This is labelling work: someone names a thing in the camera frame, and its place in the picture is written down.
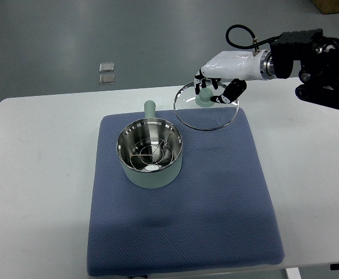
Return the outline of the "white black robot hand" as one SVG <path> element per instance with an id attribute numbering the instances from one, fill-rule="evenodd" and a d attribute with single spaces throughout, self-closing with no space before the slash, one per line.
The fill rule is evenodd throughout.
<path id="1" fill-rule="evenodd" d="M 248 51 L 223 51 L 203 65 L 194 77 L 195 93 L 206 88 L 210 81 L 214 89 L 222 79 L 230 80 L 230 84 L 219 96 L 213 96 L 210 101 L 215 103 L 232 103 L 247 88 L 246 79 L 269 80 L 275 76 L 270 51 L 258 53 Z"/>

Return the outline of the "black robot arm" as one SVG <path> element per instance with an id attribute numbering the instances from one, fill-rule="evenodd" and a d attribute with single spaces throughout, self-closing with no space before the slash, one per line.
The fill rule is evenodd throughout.
<path id="1" fill-rule="evenodd" d="M 296 96 L 305 102 L 339 110 L 339 39 L 321 28 L 284 32 L 266 40 L 276 78 L 286 79 L 299 61 L 301 81 Z"/>

